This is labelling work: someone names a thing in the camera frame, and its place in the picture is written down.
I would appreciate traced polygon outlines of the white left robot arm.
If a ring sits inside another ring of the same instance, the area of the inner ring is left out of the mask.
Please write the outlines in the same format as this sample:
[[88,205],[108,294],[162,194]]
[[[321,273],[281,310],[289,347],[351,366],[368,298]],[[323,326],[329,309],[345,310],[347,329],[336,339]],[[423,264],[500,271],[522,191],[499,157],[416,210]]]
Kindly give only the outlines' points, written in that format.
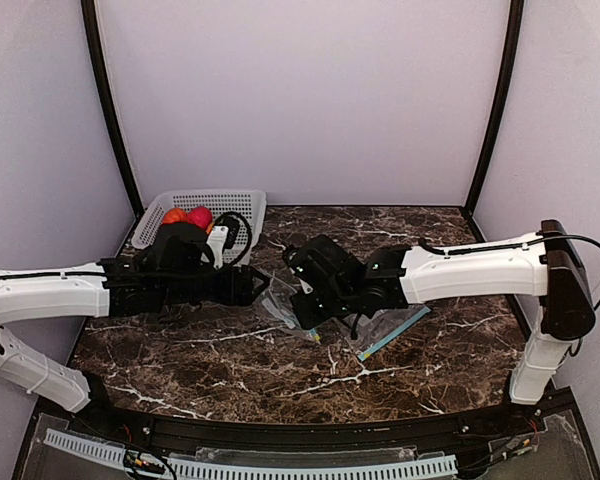
[[187,223],[163,225],[151,245],[130,259],[79,266],[0,270],[0,377],[71,413],[104,401],[93,374],[62,366],[18,339],[7,324],[59,317],[129,317],[166,306],[212,302],[250,306],[267,289],[267,275],[239,258],[225,261],[237,229],[210,231]]

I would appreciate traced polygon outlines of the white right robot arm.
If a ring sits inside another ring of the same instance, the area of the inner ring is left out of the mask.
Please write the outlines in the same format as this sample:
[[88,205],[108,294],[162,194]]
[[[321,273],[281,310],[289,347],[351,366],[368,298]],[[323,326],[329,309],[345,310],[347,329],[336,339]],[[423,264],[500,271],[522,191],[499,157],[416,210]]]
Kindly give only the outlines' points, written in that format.
[[434,247],[380,248],[365,262],[326,235],[283,253],[300,280],[293,312],[304,330],[350,315],[372,318],[381,310],[454,297],[522,295],[538,299],[539,318],[509,382],[509,398],[535,405],[570,346],[595,326],[599,306],[574,248],[578,236],[557,220],[536,232],[502,241]]

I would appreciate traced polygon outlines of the clear zip bag yellow slider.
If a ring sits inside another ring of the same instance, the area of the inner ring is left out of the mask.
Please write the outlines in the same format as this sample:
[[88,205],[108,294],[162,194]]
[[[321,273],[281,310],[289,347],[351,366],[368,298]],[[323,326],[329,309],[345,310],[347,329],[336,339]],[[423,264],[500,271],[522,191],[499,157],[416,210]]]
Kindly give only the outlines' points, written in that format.
[[293,312],[290,299],[296,293],[297,290],[292,285],[271,276],[269,286],[254,303],[256,315],[286,335],[320,344],[321,337],[316,330],[302,329]]

